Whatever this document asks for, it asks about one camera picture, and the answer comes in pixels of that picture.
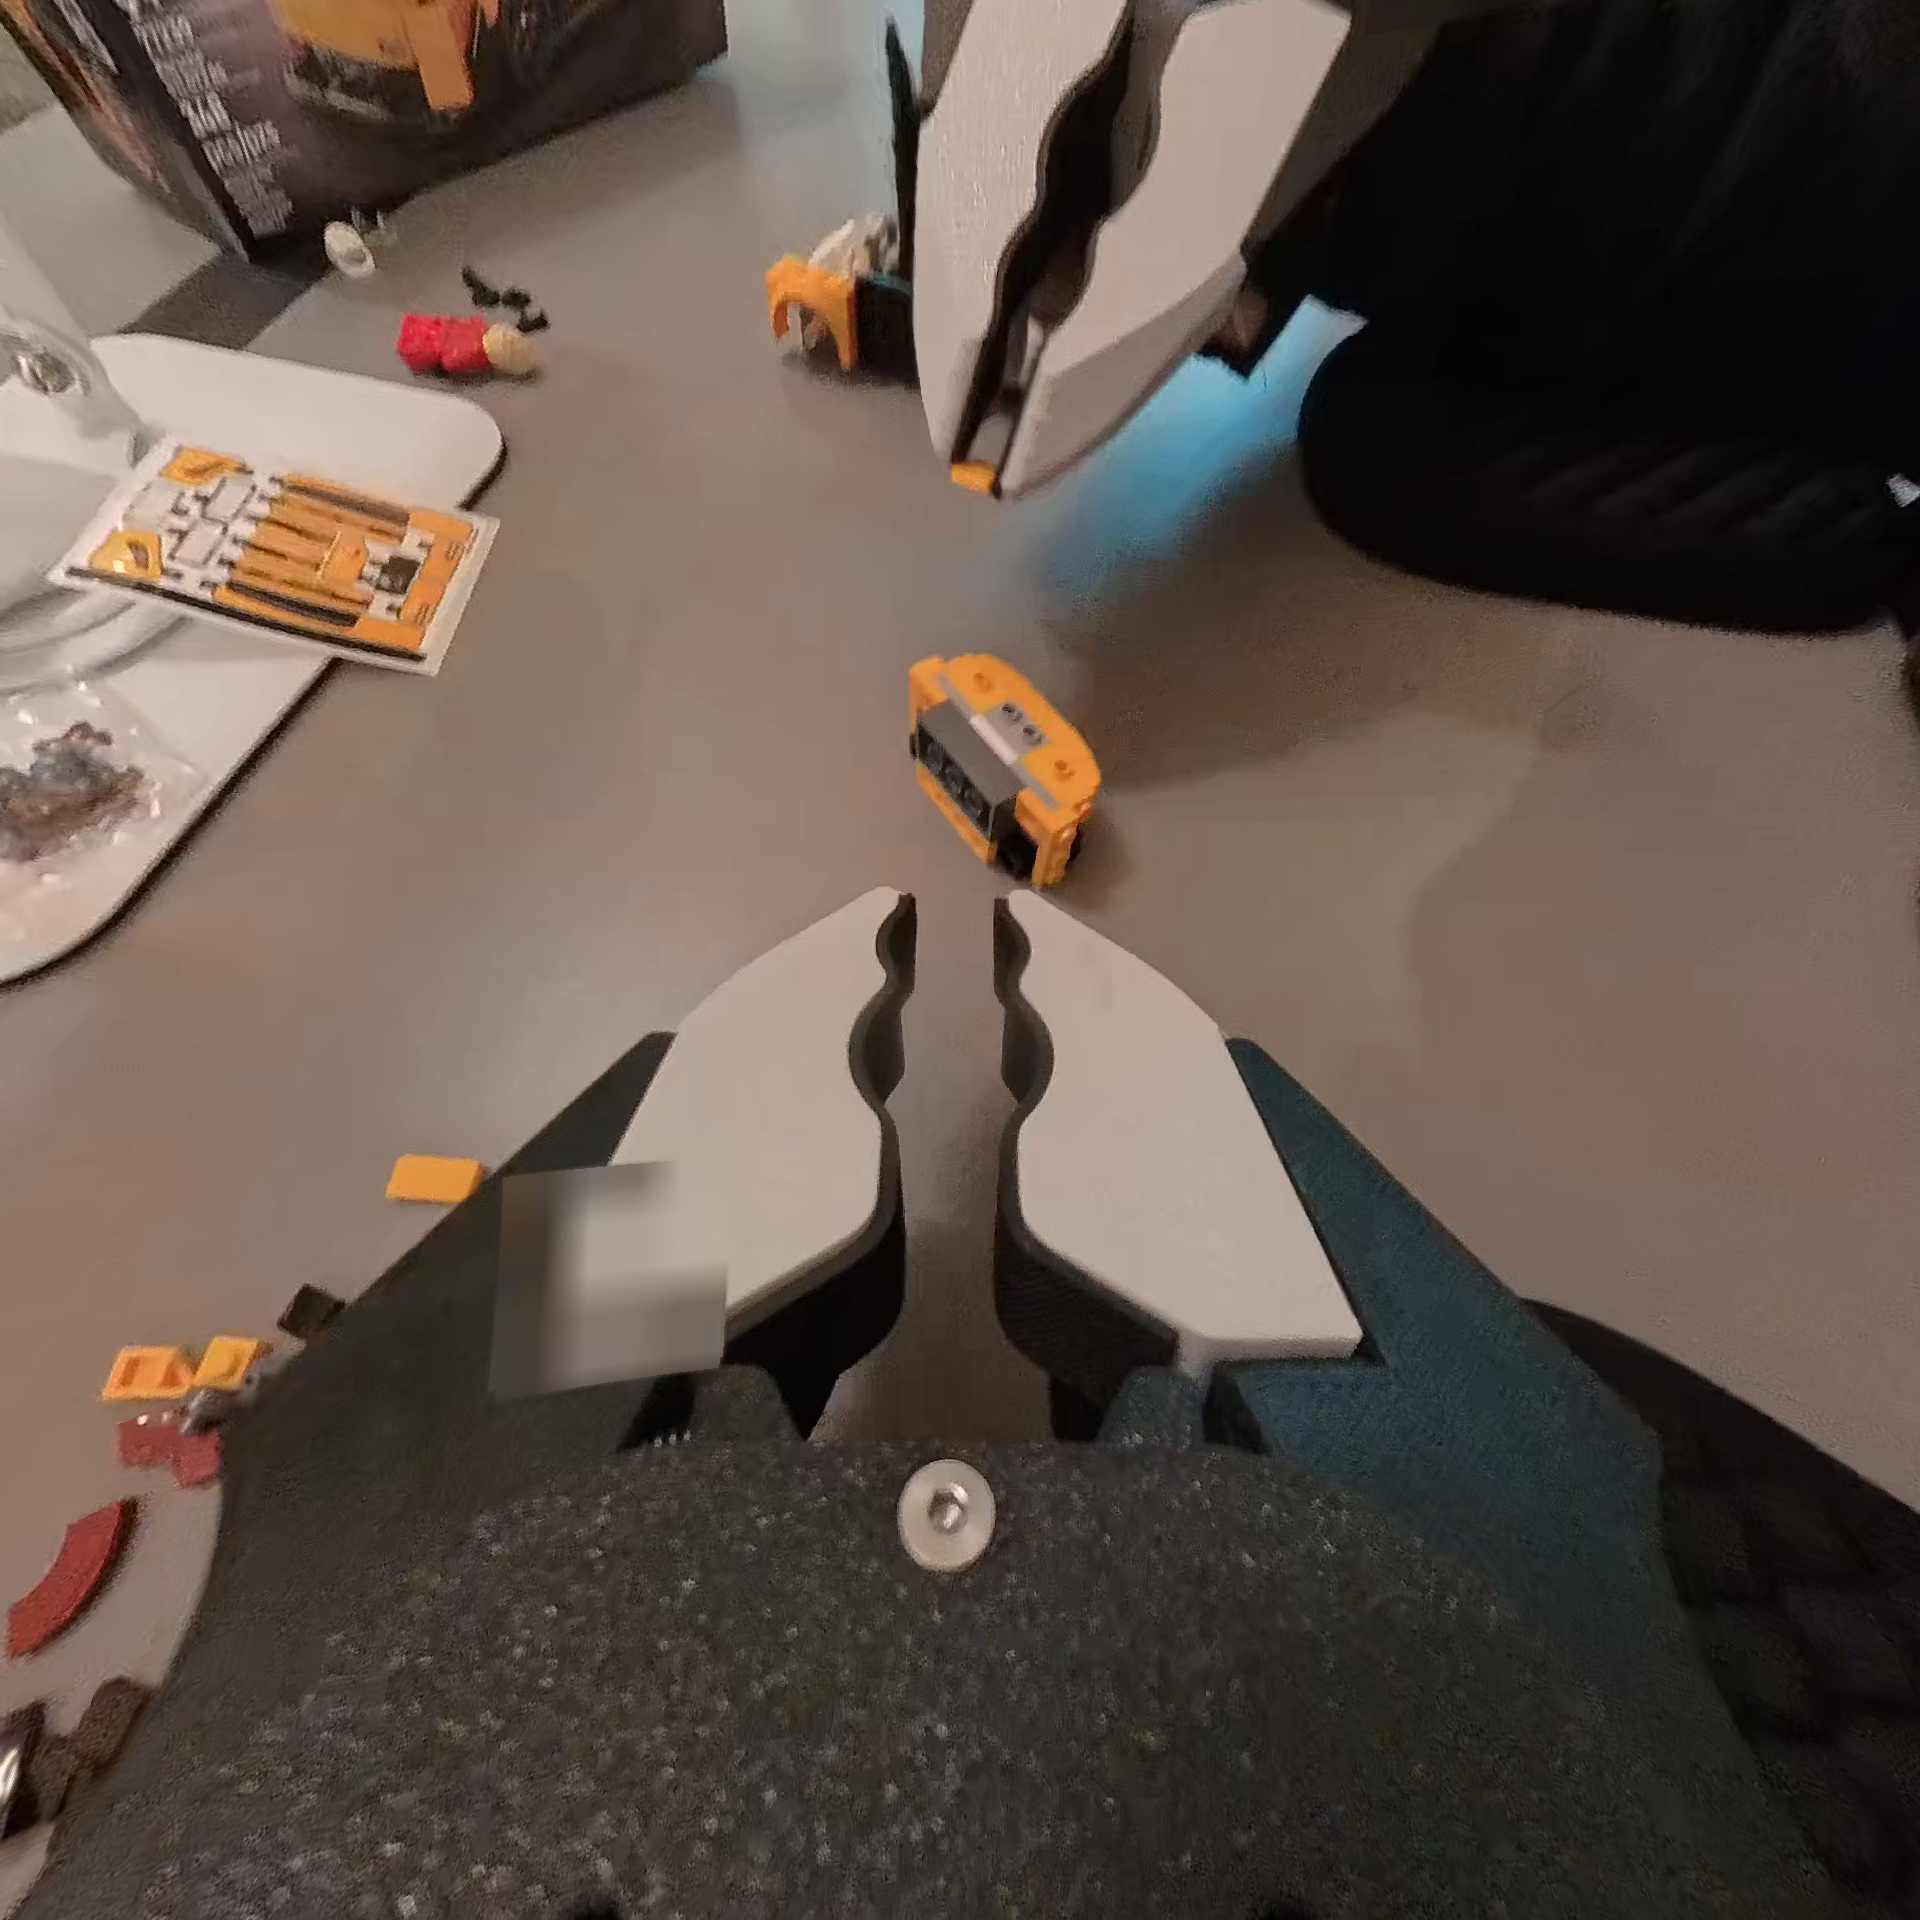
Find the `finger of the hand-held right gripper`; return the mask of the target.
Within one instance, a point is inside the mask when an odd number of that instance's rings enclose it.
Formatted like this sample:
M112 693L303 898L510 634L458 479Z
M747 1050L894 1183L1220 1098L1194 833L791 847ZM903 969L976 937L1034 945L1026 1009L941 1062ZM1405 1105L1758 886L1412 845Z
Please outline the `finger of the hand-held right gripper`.
M1086 285L1026 381L998 496L1076 465L1227 318L1244 245L1351 28L1318 2L1189 14L1158 70L1142 170L1095 228Z
M915 352L951 465L1075 465L1186 357L1181 215L1120 124L1144 5L971 5L918 120Z

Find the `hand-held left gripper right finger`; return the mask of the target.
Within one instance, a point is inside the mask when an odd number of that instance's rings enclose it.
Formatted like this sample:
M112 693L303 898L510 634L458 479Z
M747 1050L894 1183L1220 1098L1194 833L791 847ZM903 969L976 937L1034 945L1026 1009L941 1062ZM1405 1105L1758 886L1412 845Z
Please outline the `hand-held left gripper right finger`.
M1090 1437L1126 1377L1204 1396L1245 1361L1344 1361L1363 1325L1219 1022L1038 892L991 914L998 1145L991 1298Z

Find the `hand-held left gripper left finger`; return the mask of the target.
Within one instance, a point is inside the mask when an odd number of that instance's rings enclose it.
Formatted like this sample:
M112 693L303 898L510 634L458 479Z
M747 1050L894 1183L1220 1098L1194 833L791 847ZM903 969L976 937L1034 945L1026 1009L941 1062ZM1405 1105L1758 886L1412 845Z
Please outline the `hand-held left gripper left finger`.
M700 1364L763 1370L800 1436L892 1335L904 1196L890 1096L904 1070L918 904L836 906L714 990L664 1047L612 1166L656 1166L661 1253L716 1272Z

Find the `black lego chassis assembly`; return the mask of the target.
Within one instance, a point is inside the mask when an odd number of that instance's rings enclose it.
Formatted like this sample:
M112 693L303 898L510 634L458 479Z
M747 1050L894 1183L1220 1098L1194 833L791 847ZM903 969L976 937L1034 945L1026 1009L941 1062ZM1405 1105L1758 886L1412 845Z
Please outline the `black lego chassis assembly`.
M898 216L861 212L766 278L775 338L821 368L918 385L915 284Z

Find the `orange lego car section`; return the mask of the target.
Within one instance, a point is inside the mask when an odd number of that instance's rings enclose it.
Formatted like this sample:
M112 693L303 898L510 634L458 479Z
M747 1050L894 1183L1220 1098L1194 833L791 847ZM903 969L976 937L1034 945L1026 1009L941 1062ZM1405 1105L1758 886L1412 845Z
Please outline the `orange lego car section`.
M922 792L984 864L1034 888L1068 877L1098 802L1078 728L1010 662L926 655L907 669Z

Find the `person's right forearm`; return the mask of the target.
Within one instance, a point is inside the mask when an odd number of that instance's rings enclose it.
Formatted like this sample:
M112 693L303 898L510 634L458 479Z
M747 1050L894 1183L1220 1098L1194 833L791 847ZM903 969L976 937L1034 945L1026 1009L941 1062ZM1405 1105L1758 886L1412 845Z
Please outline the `person's right forearm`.
M1339 173L1302 488L1439 584L1916 634L1917 5L1507 5Z

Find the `red lego minifigure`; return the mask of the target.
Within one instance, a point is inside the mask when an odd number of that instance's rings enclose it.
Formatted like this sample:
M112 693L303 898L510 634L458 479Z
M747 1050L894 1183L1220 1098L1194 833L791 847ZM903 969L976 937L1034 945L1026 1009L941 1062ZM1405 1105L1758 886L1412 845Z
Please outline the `red lego minifigure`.
M397 326L395 353L421 377L524 380L540 370L531 338L518 326L485 316L406 313Z

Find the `black lego set box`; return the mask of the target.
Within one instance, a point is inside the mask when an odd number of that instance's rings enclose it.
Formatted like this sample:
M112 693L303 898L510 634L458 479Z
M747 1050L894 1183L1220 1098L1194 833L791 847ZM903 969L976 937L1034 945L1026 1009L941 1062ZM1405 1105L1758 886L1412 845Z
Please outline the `black lego set box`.
M107 167L240 255L388 212L728 49L723 2L5 2L3 21Z

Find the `pile of small lego pieces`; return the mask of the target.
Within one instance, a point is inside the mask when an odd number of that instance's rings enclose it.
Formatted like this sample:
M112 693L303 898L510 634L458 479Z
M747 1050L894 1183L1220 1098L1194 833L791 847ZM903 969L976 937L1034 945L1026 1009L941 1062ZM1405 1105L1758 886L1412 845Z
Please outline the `pile of small lego pieces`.
M269 1335L133 1343L109 1359L107 1500L31 1580L5 1574L5 1896L74 1848L186 1648L227 1517L224 1470L253 1412L348 1301L300 1287Z

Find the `orange sticker sheet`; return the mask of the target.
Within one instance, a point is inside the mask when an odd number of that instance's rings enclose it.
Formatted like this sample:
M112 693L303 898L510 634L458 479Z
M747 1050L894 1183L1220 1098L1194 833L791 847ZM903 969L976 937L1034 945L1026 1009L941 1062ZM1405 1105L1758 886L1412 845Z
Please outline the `orange sticker sheet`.
M429 679L495 529L483 511L159 439L43 578Z

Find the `white book stand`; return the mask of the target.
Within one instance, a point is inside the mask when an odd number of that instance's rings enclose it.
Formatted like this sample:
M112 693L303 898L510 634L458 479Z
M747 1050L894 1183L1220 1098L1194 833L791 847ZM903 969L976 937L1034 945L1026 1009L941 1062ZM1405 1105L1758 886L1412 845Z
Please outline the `white book stand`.
M91 898L91 916L51 943L3 956L11 984L67 960L133 903L327 664L365 664L104 591L51 588L46 569L109 486L154 442L191 440L256 465L475 511L504 440L483 407L442 390L148 330L88 338L10 226L3 292L5 693L109 684L208 777L187 825L117 896Z

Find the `clear bag of dark pieces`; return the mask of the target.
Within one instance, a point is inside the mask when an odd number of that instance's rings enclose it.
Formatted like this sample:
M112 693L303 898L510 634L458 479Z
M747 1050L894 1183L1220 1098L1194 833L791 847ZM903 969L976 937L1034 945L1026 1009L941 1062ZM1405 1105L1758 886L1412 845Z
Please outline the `clear bag of dark pieces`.
M3 932L22 956L117 896L208 788L202 765L109 684L13 688L3 702Z

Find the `black quilted cloth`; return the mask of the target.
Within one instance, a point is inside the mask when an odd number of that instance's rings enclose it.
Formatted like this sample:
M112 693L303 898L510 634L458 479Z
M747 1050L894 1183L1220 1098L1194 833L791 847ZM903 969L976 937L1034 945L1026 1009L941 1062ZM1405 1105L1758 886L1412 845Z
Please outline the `black quilted cloth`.
M1765 1409L1532 1308L1662 1445L1664 1557L1766 1786L1851 1916L1917 1916L1917 1516Z

